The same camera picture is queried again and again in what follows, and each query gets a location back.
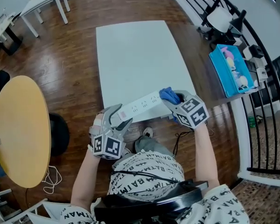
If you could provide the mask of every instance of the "wrist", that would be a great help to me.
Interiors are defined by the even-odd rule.
[[[196,129],[194,129],[195,133],[204,133],[207,132],[208,133],[208,129],[205,123],[201,123],[199,124],[198,127],[196,127]]]
[[[88,162],[91,162],[92,165],[98,165],[99,161],[101,160],[100,157],[95,156],[89,149],[87,149],[85,159],[87,159]]]

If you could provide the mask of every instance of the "table leg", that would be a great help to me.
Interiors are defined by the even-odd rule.
[[[67,0],[63,0],[64,1],[64,4],[65,4],[65,7],[66,7],[66,11],[70,11],[70,6],[69,6],[69,3],[67,2]]]
[[[27,27],[32,31],[32,33],[35,35],[35,37],[38,37],[38,33],[35,31],[31,23],[27,20],[26,17],[22,16],[23,21],[26,23]]]
[[[39,15],[38,11],[34,10],[33,12],[36,15],[36,18],[38,19],[38,21],[42,24],[43,20],[42,20],[41,16]]]
[[[10,53],[13,54],[13,53],[15,53],[15,52],[18,50],[18,48],[19,48],[20,45],[22,44],[23,37],[22,37],[22,36],[17,37],[9,27],[6,28],[5,32],[6,32],[6,33],[10,36],[10,38],[13,39],[13,41],[14,41],[14,42],[10,45],[10,47],[9,47]]]
[[[61,16],[62,16],[62,18],[63,18],[64,23],[67,24],[68,21],[67,21],[67,19],[66,19],[65,14],[64,14],[63,8],[62,8],[61,3],[60,3],[60,0],[55,0],[55,1],[56,1],[56,4],[57,4],[58,9],[59,9],[59,11],[60,11],[60,14],[61,14]]]
[[[12,55],[12,53],[10,52],[10,50],[7,49],[7,48],[3,45],[3,43],[1,43],[1,42],[0,42],[0,48],[1,48],[2,50],[4,50],[9,56]]]
[[[7,41],[7,38],[2,34],[1,35],[1,38],[4,40],[4,41]]]
[[[20,44],[22,43],[22,41],[13,33],[13,31],[12,31],[9,27],[6,28],[5,32],[6,32],[7,35],[9,35],[10,38],[13,39],[13,41],[14,41],[15,43],[17,43],[18,45],[20,45]]]

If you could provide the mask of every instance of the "blue box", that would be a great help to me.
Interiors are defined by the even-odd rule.
[[[227,47],[227,49],[234,55],[234,64],[236,71],[247,78],[247,88],[238,88],[235,78],[232,74],[231,68],[229,67],[226,58],[223,52],[221,51],[221,49],[224,47]],[[245,93],[246,91],[254,88],[254,83],[250,72],[246,66],[246,63],[244,62],[241,53],[239,52],[236,46],[218,44],[216,49],[214,49],[214,51],[210,53],[210,59],[213,62],[217,74],[221,80],[226,97],[231,97],[239,93]]]

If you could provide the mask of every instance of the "round wooden table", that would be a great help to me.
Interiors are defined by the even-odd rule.
[[[48,169],[51,130],[42,91],[29,77],[11,79],[0,92],[0,165],[24,188],[38,185]]]

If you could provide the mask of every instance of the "printed shirt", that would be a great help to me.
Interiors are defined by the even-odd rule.
[[[144,152],[123,160],[115,171],[141,171],[155,174],[162,178],[184,181],[183,169],[172,157],[158,152]],[[152,195],[141,196],[131,193],[150,189]],[[167,181],[155,178],[114,174],[111,177],[108,194],[129,195],[129,198],[150,201],[161,198],[170,191]],[[62,211],[62,224],[94,224],[94,213],[83,208],[69,206]],[[206,193],[203,200],[189,207],[177,220],[179,224],[233,224],[249,223],[249,218],[239,202],[226,185],[216,187]]]

